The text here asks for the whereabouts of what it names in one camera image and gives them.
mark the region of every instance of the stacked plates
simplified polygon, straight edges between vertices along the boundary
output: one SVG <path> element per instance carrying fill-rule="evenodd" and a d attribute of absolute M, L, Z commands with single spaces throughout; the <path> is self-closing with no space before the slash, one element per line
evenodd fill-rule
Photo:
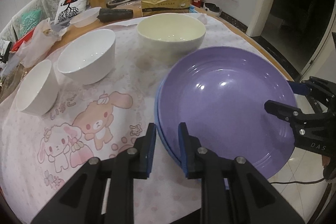
<path fill-rule="evenodd" d="M 220 157 L 244 156 L 266 178 L 294 150 L 287 122 L 264 110 L 274 100 L 296 106 L 285 78 L 261 57 L 233 47 L 209 47 L 177 62 L 161 83 L 155 122 L 163 145 L 181 165 L 178 125 Z"/>

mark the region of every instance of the tablecloth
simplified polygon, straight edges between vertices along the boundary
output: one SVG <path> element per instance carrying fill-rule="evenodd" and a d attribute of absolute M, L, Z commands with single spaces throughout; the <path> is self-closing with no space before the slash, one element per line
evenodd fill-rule
<path fill-rule="evenodd" d="M 190 16 L 205 23 L 201 48 L 231 46 L 262 56 L 220 21 L 203 14 Z M 154 122 L 156 90 L 169 66 L 143 55 L 136 30 L 140 20 L 103 27 L 117 36 L 115 68 L 95 84 L 79 85 L 60 74 L 55 62 L 64 48 L 53 52 L 48 59 L 60 92 L 42 117 L 18 112 L 17 89 L 0 104 L 0 186 L 23 222 L 30 223 L 86 160 L 93 155 L 101 160 L 115 157 Z M 199 180 L 186 180 L 157 138 L 149 179 L 134 182 L 135 223 L 170 223 L 200 206 Z"/>

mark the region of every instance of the blue plate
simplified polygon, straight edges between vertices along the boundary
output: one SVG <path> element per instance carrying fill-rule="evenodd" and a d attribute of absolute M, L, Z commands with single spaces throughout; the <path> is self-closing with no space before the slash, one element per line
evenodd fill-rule
<path fill-rule="evenodd" d="M 167 141 L 166 141 L 166 139 L 165 139 L 165 137 L 162 133 L 162 129 L 161 129 L 161 126 L 160 126 L 159 113 L 158 113 L 158 102 L 159 102 L 159 95 L 160 95 L 161 87 L 162 87 L 164 81 L 165 81 L 165 79 L 162 80 L 162 82 L 160 83 L 159 88 L 157 89 L 157 92 L 156 92 L 155 104 L 154 104 L 154 121 L 155 121 L 155 124 L 156 124 L 156 127 L 157 127 L 157 132 L 160 136 L 160 139 L 161 139 L 161 142 L 162 142 L 163 146 L 167 150 L 168 154 L 177 163 L 177 165 L 182 168 L 181 161 L 176 157 L 176 155 L 173 153 L 173 151 L 169 147 L 169 145 L 168 145 L 168 143 L 167 143 Z"/>

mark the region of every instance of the cream bowl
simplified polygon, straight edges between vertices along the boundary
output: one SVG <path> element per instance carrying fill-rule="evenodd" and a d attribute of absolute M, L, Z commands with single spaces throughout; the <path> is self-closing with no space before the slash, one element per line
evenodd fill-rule
<path fill-rule="evenodd" d="M 109 29 L 88 32 L 60 54 L 57 69 L 83 85 L 103 79 L 114 66 L 116 34 Z"/>
<path fill-rule="evenodd" d="M 38 63 L 23 79 L 16 94 L 19 111 L 41 116 L 54 105 L 59 86 L 50 60 Z"/>
<path fill-rule="evenodd" d="M 145 18 L 137 31 L 140 44 L 154 58 L 175 62 L 202 44 L 206 28 L 193 17 L 164 13 Z"/>

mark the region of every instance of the star print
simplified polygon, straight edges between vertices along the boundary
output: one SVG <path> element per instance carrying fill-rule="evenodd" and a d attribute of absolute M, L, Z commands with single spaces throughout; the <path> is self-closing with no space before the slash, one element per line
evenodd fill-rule
<path fill-rule="evenodd" d="M 140 133 L 142 132 L 142 129 L 139 124 L 137 124 L 136 126 L 129 126 L 129 128 L 131 129 L 130 132 L 131 136 L 139 136 Z"/>

